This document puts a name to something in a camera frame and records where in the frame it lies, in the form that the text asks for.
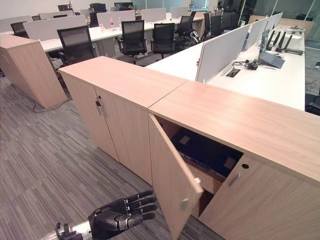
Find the power cord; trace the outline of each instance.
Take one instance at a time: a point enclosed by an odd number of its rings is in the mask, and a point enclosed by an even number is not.
[[[43,110],[43,111],[36,111],[36,110],[35,110],[35,108],[37,107],[37,102],[36,102],[36,101],[34,101],[33,99],[31,99],[29,96],[23,94],[23,93],[22,93],[15,85],[13,85],[12,83],[11,83],[10,86],[11,86],[18,94],[20,94],[21,96],[25,97],[27,100],[29,100],[30,102],[33,103],[32,111],[35,112],[35,113],[37,113],[37,114],[49,112],[49,111],[52,111],[52,110],[56,110],[56,109],[60,108],[63,104],[65,104],[66,102],[72,100],[72,98],[69,98],[68,100],[60,103],[60,104],[59,104],[57,107],[55,107],[55,108],[51,108],[51,109],[47,109],[47,110]]]

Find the wooden panel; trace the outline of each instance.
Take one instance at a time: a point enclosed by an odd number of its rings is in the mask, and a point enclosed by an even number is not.
[[[199,219],[227,240],[318,240],[320,188],[244,155]]]
[[[97,95],[94,87],[64,73],[62,76],[94,143],[119,161],[105,118],[97,110]]]
[[[20,70],[12,60],[8,51],[0,48],[0,65],[8,80],[16,85],[22,92],[28,95],[30,98],[38,102],[38,99],[32,92],[30,86],[26,82],[24,76],[21,74]]]
[[[39,104],[50,108],[67,100],[40,42],[12,48],[9,54],[28,82]]]
[[[176,240],[203,191],[152,114],[149,132],[153,189]]]
[[[60,71],[145,108],[186,81],[105,56],[66,66]]]
[[[191,81],[148,111],[319,185],[319,116]]]
[[[152,185],[147,111],[105,90],[95,89],[101,96],[120,163]]]

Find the gray carpet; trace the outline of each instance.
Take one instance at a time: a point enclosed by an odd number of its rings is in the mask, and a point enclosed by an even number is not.
[[[93,143],[72,100],[34,113],[0,78],[0,239],[35,240],[57,222],[79,224],[111,201],[151,186]],[[115,240],[169,240],[161,211]],[[222,240],[190,217],[180,240]]]

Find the chair backrest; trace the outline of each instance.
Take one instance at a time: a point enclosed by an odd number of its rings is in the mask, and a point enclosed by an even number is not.
[[[204,30],[210,31],[210,15],[208,12],[204,13]]]
[[[68,15],[67,14],[63,14],[63,15],[55,15],[53,16],[54,19],[57,19],[57,18],[64,18],[64,17],[67,17]]]
[[[182,16],[178,25],[178,34],[181,36],[185,32],[192,31],[193,16]]]
[[[231,15],[231,20],[230,20],[230,30],[236,29],[239,26],[239,18],[240,14],[239,13],[233,13]]]
[[[123,21],[122,38],[124,52],[145,52],[145,21]]]
[[[211,37],[216,37],[221,35],[221,16],[212,16],[211,17]]]
[[[32,16],[32,20],[38,21],[38,20],[40,20],[40,16],[39,15]]]
[[[95,57],[87,25],[58,29],[57,33],[63,46],[67,65]]]
[[[171,52],[174,46],[175,24],[154,24],[153,29],[153,52]]]
[[[99,12],[90,12],[90,28],[98,27],[98,17],[97,14]]]
[[[23,23],[26,23],[25,21],[15,22],[11,23],[11,27],[13,29],[14,35],[22,38],[28,39],[28,34],[24,28]]]

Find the office wall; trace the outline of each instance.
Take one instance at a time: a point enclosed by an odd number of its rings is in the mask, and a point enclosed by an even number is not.
[[[75,12],[89,8],[90,3],[106,4],[107,9],[114,6],[114,2],[134,2],[130,0],[71,0]],[[13,18],[38,13],[57,12],[58,5],[68,4],[69,0],[0,0],[0,19]]]

